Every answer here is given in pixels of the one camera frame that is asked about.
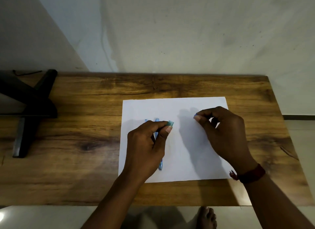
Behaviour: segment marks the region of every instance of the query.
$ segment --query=bare foot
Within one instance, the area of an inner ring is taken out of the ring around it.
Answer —
[[[209,207],[201,207],[197,219],[196,229],[216,229],[217,222],[214,210]]]

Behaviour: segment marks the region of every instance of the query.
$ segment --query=baseboard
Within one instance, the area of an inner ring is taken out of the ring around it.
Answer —
[[[315,120],[315,115],[283,115],[284,120]]]

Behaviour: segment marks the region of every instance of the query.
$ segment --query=paper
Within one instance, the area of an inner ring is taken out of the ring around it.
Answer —
[[[216,154],[193,118],[198,111],[217,106],[227,109],[225,97],[124,100],[118,174],[126,160],[128,132],[145,119],[159,118],[174,125],[166,140],[163,169],[157,169],[146,183],[230,178],[232,166]]]

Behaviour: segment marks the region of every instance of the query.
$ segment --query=person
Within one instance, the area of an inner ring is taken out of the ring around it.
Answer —
[[[204,128],[215,152],[228,161],[237,175],[253,172],[258,163],[251,156],[244,120],[229,110],[216,107],[199,111],[194,119]],[[157,170],[164,156],[165,141],[172,130],[167,121],[147,121],[128,133],[126,162],[122,173],[82,228],[120,228],[140,186]],[[151,139],[158,131],[155,143]],[[244,183],[263,229],[315,227],[286,197],[267,174]],[[197,228],[217,227],[216,215],[201,207]]]

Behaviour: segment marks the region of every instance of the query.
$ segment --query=red bracelet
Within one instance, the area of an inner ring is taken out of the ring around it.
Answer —
[[[236,175],[233,170],[230,171],[231,178],[236,181],[239,180],[241,183],[252,183],[262,178],[262,176],[265,174],[266,171],[262,168],[260,164],[258,164],[255,169],[248,171],[242,175]]]

